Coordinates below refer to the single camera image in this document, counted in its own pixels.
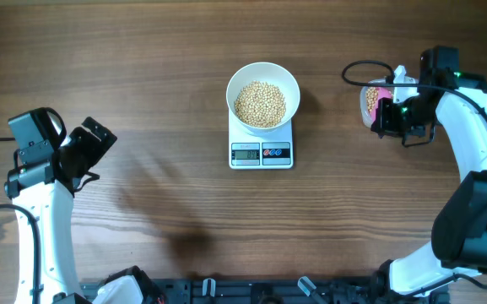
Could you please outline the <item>pink plastic scoop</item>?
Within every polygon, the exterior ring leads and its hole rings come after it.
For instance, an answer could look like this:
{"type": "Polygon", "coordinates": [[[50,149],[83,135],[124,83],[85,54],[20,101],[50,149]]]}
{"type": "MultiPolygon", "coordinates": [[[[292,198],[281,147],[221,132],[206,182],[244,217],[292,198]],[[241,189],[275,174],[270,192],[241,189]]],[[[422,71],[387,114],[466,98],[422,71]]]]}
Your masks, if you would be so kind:
{"type": "MultiPolygon", "coordinates": [[[[388,98],[388,99],[392,98],[392,92],[390,90],[382,88],[382,87],[376,87],[376,88],[379,89],[378,101],[382,98],[388,98]]],[[[372,121],[374,121],[376,119],[376,109],[378,108],[378,101],[377,101],[377,104],[376,104],[374,111],[371,114],[369,113],[372,121]]]]}

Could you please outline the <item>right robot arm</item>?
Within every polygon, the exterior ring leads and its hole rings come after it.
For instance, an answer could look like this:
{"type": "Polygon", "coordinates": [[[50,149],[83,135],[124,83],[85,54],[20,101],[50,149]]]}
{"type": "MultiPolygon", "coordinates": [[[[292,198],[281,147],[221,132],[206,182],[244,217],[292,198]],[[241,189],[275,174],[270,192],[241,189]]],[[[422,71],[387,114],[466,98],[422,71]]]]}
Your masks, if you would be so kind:
{"type": "Polygon", "coordinates": [[[385,296],[393,301],[428,296],[457,280],[487,289],[487,82],[459,69],[458,50],[435,46],[420,58],[419,79],[399,69],[394,89],[375,109],[371,131],[402,139],[434,136],[441,125],[451,143],[461,183],[437,215],[430,242],[388,264],[385,296]]]}

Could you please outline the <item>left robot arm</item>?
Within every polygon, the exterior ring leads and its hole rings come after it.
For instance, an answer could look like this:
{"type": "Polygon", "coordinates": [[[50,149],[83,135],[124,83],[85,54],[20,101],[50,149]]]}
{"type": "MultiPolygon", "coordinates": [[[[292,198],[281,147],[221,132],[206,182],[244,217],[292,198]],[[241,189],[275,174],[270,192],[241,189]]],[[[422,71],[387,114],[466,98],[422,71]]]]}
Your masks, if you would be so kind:
{"type": "Polygon", "coordinates": [[[17,142],[4,190],[19,229],[17,303],[85,303],[75,266],[71,217],[76,193],[98,180],[91,172],[116,142],[92,117],[72,132],[42,107],[8,121],[17,142]]]}

